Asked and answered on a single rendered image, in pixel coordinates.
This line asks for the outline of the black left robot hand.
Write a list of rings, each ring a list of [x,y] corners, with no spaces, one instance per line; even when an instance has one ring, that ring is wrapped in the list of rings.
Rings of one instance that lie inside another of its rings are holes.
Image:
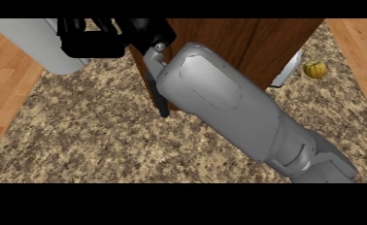
[[[92,18],[100,31],[86,30],[83,18],[64,17],[58,19],[58,36],[61,49],[72,58],[120,58],[129,41],[117,30],[110,18]]]

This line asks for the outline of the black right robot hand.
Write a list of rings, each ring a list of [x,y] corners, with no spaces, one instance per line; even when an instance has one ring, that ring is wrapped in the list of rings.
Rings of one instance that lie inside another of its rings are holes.
[[[159,43],[168,46],[177,39],[175,31],[165,18],[117,18],[122,39],[146,54]]]

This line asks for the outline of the brown wooden cabinet door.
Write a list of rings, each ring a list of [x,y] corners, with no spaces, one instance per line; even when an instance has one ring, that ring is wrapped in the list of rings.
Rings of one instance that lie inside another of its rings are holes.
[[[208,46],[265,89],[319,28],[323,18],[169,18],[177,39],[169,62],[188,42]]]

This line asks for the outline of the yellow round fruit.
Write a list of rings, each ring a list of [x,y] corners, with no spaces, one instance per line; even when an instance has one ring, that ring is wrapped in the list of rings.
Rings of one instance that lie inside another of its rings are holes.
[[[322,79],[328,75],[328,65],[323,61],[308,61],[304,64],[304,72],[313,79]]]

